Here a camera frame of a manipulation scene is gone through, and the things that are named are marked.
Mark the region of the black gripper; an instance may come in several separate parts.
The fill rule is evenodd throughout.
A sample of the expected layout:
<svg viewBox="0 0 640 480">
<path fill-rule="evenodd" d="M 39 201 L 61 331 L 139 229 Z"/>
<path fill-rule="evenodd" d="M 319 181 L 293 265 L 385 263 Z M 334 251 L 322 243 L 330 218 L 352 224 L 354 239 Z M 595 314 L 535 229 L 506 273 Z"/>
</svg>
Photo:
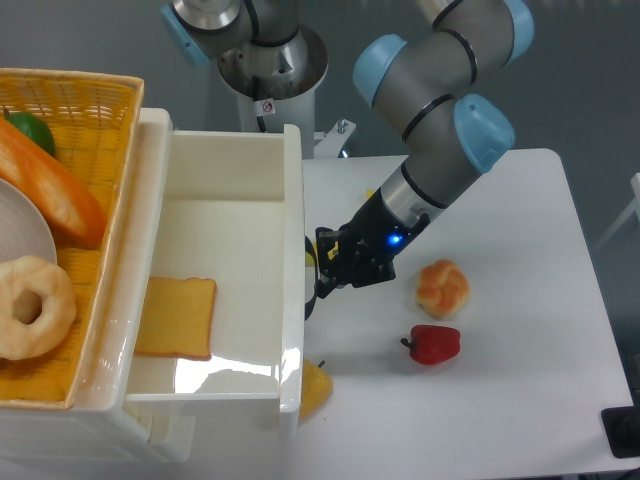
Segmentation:
<svg viewBox="0 0 640 480">
<path fill-rule="evenodd" d="M 430 223 L 418 215 L 408 227 L 391 213 L 380 192 L 375 192 L 338 230 L 315 230 L 319 277 L 315 293 L 324 299 L 336 289 L 361 288 L 396 278 L 394 259 Z"/>
</svg>

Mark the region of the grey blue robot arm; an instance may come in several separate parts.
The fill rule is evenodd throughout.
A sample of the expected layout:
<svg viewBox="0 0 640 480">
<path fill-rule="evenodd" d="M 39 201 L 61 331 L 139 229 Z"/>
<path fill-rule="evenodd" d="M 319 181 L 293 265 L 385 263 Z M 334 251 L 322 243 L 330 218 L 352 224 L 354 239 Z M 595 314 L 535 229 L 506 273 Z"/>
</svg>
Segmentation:
<svg viewBox="0 0 640 480">
<path fill-rule="evenodd" d="M 392 280 L 393 261 L 430 223 L 512 148 L 514 130 L 476 80 L 520 57 L 534 20 L 522 1 L 426 1 L 432 34 L 409 44 L 373 41 L 356 60 L 353 83 L 409 147 L 373 197 L 336 230 L 318 228 L 314 293 Z M 315 154 L 315 92 L 328 54 L 299 19 L 294 1 L 169 1 L 167 30 L 193 63 L 215 61 L 235 94 L 247 132 L 297 126 Z"/>
</svg>

